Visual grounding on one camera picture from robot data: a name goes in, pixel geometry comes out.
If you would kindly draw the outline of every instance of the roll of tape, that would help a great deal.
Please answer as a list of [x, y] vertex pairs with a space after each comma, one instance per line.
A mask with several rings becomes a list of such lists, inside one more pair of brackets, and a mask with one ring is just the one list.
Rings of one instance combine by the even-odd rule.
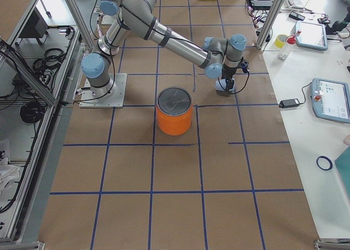
[[275, 46], [281, 49], [283, 47], [287, 37], [288, 37], [287, 35], [283, 35], [283, 34], [278, 35], [276, 40], [275, 40]]

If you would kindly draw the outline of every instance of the blue ring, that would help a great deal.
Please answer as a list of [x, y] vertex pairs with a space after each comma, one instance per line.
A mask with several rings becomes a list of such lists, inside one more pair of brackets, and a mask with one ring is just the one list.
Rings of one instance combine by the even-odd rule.
[[[329, 163], [329, 168], [322, 168], [322, 167], [319, 165], [319, 162], [318, 162], [319, 159], [325, 159], [325, 160]], [[319, 156], [319, 157], [316, 159], [316, 164], [317, 164], [317, 166], [318, 166], [321, 170], [323, 170], [323, 171], [329, 171], [329, 170], [331, 170], [331, 169], [333, 168], [333, 163], [332, 163], [332, 161], [331, 161], [327, 156]]]

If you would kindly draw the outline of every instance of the orange cylinder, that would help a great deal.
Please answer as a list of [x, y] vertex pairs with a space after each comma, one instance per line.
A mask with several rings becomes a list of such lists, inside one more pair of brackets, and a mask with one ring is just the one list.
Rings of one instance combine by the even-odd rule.
[[157, 97], [157, 124], [168, 135], [181, 135], [191, 126], [192, 101], [189, 93], [180, 87], [162, 90]]

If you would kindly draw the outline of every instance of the power adapter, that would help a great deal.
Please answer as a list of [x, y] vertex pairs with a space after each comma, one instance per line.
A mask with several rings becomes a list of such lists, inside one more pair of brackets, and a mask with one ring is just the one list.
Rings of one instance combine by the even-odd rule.
[[280, 101], [278, 106], [279, 108], [286, 109], [286, 108], [298, 107], [300, 104], [301, 103], [297, 98], [291, 98], [289, 100]]

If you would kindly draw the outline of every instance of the tablet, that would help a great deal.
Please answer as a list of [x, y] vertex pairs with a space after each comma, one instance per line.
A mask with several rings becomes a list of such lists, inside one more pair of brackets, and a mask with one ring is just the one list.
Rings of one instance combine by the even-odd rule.
[[294, 26], [294, 32], [301, 31], [296, 36], [296, 44], [304, 48], [327, 50], [328, 43], [324, 25], [298, 21]]
[[312, 109], [319, 118], [350, 123], [347, 83], [315, 78], [311, 83]]

